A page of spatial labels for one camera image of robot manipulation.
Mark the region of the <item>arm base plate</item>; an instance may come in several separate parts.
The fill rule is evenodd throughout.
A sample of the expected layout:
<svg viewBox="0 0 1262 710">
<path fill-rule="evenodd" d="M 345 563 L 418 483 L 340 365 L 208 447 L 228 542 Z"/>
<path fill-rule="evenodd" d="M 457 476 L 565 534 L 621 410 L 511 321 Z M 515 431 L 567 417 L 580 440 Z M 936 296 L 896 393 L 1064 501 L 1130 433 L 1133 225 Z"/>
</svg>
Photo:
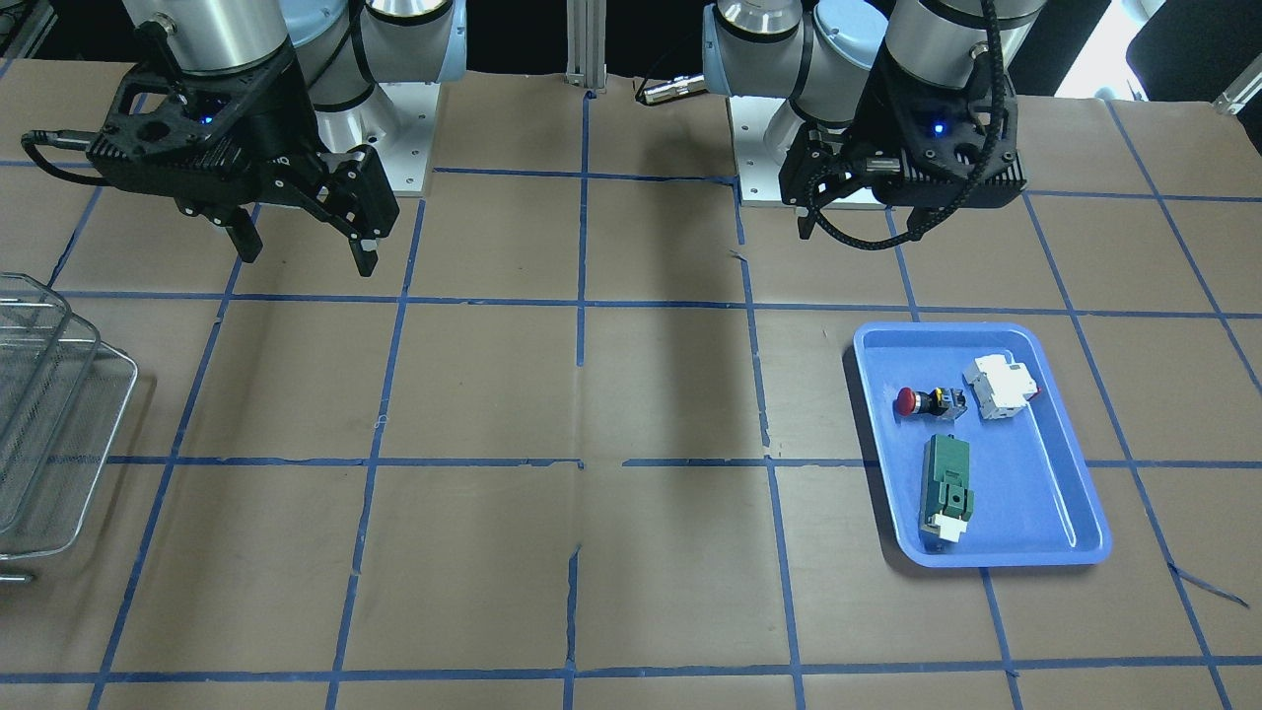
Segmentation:
<svg viewBox="0 0 1262 710">
<path fill-rule="evenodd" d="M 374 145 L 392 193 L 422 197 L 430 173 L 442 84 L 379 84 L 357 106 L 316 113 L 334 153 Z"/>
<path fill-rule="evenodd" d="M 742 206 L 784 206 L 779 173 L 801 124 L 786 100 L 729 97 L 731 139 Z"/>
</svg>

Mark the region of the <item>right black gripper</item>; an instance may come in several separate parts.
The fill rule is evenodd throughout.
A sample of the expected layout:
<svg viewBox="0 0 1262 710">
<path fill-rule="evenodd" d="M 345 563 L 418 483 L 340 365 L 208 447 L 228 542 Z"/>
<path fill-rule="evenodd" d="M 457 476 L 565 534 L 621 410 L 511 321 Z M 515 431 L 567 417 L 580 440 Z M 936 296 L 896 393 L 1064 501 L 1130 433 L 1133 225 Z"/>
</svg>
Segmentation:
<svg viewBox="0 0 1262 710">
<path fill-rule="evenodd" d="M 365 144 L 327 148 L 297 59 L 269 59 L 239 82 L 226 108 L 203 116 L 221 136 L 180 163 L 175 206 L 225 230 L 242 262 L 256 262 L 264 248 L 244 206 L 302 208 L 348 237 L 357 272 L 371 277 L 379 238 L 398 219 L 379 153 Z"/>
</svg>

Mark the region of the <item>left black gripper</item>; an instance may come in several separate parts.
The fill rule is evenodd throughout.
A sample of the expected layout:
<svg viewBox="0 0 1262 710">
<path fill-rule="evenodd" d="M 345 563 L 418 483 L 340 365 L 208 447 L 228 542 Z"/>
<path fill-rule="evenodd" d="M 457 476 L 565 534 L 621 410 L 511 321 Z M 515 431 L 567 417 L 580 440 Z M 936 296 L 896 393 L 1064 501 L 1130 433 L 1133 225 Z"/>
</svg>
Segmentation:
<svg viewBox="0 0 1262 710">
<path fill-rule="evenodd" d="M 810 240 L 815 219 L 809 199 L 830 206 L 892 177 L 892 154 L 856 135 L 851 124 L 801 124 L 787 144 L 779 190 L 784 206 L 798 208 L 799 240 Z"/>
</svg>

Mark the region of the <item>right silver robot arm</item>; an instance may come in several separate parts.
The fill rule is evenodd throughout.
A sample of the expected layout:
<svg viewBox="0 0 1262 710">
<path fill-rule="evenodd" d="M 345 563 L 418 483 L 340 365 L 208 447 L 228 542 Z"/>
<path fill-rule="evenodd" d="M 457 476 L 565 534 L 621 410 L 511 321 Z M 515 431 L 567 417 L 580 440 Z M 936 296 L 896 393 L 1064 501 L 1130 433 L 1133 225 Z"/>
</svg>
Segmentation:
<svg viewBox="0 0 1262 710">
<path fill-rule="evenodd" d="M 370 277 L 398 219 L 422 115 L 391 87 L 437 90 L 467 69 L 464 1 L 127 1 L 143 59 L 87 148 L 116 189 L 162 195 L 262 241 L 249 206 L 299 208 L 350 243 Z"/>
</svg>

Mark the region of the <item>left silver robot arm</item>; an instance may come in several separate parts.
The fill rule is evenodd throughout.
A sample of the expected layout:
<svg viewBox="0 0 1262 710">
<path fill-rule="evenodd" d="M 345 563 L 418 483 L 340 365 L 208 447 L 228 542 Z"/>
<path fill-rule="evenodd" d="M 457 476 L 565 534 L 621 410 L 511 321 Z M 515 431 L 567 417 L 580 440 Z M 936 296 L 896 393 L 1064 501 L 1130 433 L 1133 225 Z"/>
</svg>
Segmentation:
<svg viewBox="0 0 1262 710">
<path fill-rule="evenodd" d="M 1010 61 L 1041 1 L 716 1 L 711 93 L 780 100 L 798 121 L 777 172 L 798 235 L 917 242 L 963 208 L 1027 188 Z"/>
</svg>

